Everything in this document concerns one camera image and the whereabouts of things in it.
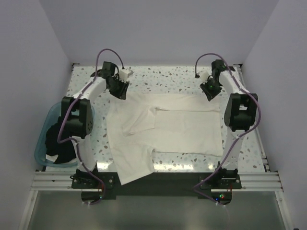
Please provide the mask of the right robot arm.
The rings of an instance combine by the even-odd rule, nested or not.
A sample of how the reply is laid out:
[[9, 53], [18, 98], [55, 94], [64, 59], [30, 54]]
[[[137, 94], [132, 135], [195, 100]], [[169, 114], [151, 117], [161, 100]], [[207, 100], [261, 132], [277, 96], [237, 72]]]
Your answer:
[[214, 184], [225, 188], [230, 184], [231, 178], [238, 173], [238, 157], [241, 151], [243, 137], [251, 132], [256, 120], [258, 96], [249, 92], [240, 80], [234, 76], [235, 69], [217, 59], [212, 62], [212, 73], [201, 72], [200, 76], [205, 82], [200, 88], [211, 101], [225, 90], [228, 102], [224, 112], [224, 124], [227, 127], [226, 143], [221, 160], [218, 162], [214, 174]]

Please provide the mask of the white t-shirt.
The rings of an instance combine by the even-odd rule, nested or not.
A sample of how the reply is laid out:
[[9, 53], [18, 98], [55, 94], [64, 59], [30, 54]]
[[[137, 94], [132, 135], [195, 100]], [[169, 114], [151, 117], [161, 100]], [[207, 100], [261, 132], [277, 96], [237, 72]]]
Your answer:
[[220, 107], [203, 95], [130, 92], [111, 98], [106, 117], [121, 184], [154, 172], [152, 152], [223, 154]]

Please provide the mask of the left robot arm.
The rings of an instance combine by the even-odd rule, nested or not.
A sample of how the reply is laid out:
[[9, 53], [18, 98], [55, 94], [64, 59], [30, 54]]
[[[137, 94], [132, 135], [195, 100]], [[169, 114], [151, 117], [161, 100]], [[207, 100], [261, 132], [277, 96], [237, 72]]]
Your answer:
[[92, 154], [90, 134], [94, 128], [92, 104], [104, 91], [125, 100], [130, 82], [128, 77], [133, 71], [119, 68], [112, 62], [104, 62], [100, 70], [96, 69], [89, 82], [71, 97], [61, 101], [62, 124], [57, 142], [72, 142], [77, 159], [77, 169], [86, 172], [82, 182], [89, 188], [99, 184], [99, 176], [94, 173], [96, 161]]

